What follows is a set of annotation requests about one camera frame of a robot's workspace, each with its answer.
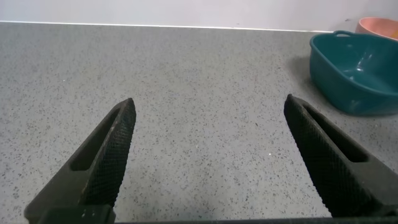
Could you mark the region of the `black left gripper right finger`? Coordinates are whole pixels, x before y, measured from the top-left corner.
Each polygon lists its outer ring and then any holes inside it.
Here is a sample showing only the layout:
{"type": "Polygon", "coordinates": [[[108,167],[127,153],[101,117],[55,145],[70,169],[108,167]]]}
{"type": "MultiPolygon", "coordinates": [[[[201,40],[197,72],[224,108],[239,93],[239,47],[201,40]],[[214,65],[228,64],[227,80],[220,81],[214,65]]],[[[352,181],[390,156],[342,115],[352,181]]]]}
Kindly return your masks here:
{"type": "Polygon", "coordinates": [[[306,101],[284,116],[310,178],[333,217],[396,217],[397,174],[306,101]]]}

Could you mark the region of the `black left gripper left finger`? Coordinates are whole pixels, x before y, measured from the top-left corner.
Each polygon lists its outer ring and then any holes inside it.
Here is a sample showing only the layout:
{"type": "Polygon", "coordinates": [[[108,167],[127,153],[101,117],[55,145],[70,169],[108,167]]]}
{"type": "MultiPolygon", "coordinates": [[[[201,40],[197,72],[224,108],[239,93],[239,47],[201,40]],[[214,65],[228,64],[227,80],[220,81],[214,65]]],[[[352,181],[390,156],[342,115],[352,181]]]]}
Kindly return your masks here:
{"type": "Polygon", "coordinates": [[[136,108],[132,98],[103,118],[24,210],[30,223],[113,223],[136,108]]]}

